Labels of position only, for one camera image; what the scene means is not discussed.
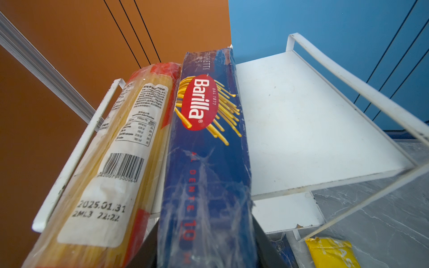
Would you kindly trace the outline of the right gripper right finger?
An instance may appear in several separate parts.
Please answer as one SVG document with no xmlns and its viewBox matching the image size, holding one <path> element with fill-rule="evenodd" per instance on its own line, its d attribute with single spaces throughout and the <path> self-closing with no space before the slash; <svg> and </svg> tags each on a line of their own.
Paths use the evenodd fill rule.
<svg viewBox="0 0 429 268">
<path fill-rule="evenodd" d="M 252 217 L 252 223 L 257 246 L 257 268 L 286 268 L 286 263 L 271 244 L 254 216 Z"/>
</svg>

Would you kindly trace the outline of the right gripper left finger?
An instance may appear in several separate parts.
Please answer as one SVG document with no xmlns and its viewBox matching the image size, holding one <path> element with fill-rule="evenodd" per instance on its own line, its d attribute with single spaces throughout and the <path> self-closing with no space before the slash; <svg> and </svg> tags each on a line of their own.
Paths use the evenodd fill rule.
<svg viewBox="0 0 429 268">
<path fill-rule="evenodd" d="M 158 226 L 157 222 L 127 268 L 157 268 Z"/>
</svg>

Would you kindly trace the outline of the red spaghetti bag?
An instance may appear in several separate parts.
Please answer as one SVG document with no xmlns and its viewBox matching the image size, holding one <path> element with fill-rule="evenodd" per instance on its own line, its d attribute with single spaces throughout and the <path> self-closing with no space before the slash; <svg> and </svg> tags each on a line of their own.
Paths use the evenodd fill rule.
<svg viewBox="0 0 429 268">
<path fill-rule="evenodd" d="M 143 243 L 181 65 L 131 76 L 77 166 L 26 268 L 124 268 Z"/>
</svg>

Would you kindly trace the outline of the blue Barilla spaghetti bag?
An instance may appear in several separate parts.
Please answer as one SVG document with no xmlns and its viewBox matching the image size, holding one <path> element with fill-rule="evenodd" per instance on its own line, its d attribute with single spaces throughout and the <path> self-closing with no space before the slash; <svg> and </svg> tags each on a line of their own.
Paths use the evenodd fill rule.
<svg viewBox="0 0 429 268">
<path fill-rule="evenodd" d="M 185 55 L 162 208 L 160 268 L 254 268 L 251 167 L 232 47 Z"/>
</svg>

